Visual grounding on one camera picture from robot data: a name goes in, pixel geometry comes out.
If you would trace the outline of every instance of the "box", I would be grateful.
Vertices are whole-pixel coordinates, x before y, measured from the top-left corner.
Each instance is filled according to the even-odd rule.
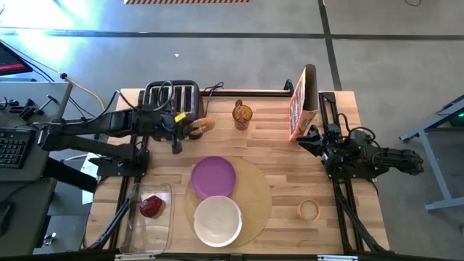
[[[316,66],[304,66],[302,76],[294,89],[290,99],[290,141],[298,136],[306,135],[311,120],[319,110],[318,82],[316,80]]]

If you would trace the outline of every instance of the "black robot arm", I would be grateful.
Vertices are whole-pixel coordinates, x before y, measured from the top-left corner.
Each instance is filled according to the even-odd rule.
[[[181,140],[194,131],[192,119],[168,109],[153,109],[150,105],[103,113],[93,119],[53,120],[41,128],[38,145],[46,151],[76,149],[105,157],[91,159],[105,175],[138,176],[149,161],[146,147],[135,144],[113,145],[80,137],[85,134],[105,134],[110,137],[150,135],[156,140],[166,138],[173,143],[173,154],[182,152]]]
[[[342,137],[336,124],[320,135],[315,125],[308,136],[297,139],[300,146],[314,156],[322,156],[329,178],[376,178],[395,167],[401,172],[417,175],[423,172],[421,157],[409,149],[381,148],[363,128],[353,128]]]

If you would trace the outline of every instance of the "white bowl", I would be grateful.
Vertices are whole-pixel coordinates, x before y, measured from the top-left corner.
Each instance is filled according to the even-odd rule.
[[[211,196],[195,210],[195,233],[211,247],[225,247],[232,243],[239,236],[241,225],[239,206],[225,196]]]

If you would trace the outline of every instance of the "computer monitor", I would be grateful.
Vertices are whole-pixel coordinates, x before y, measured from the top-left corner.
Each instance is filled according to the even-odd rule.
[[[32,68],[19,55],[0,43],[0,76],[30,72]]]

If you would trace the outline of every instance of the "glass baking dish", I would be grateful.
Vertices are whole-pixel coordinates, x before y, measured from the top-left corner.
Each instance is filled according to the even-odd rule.
[[[128,222],[122,254],[161,254],[169,246],[173,223],[172,189],[166,183],[133,184],[129,189],[132,197],[128,210]],[[163,200],[155,217],[144,217],[139,210],[143,200],[156,195]]]

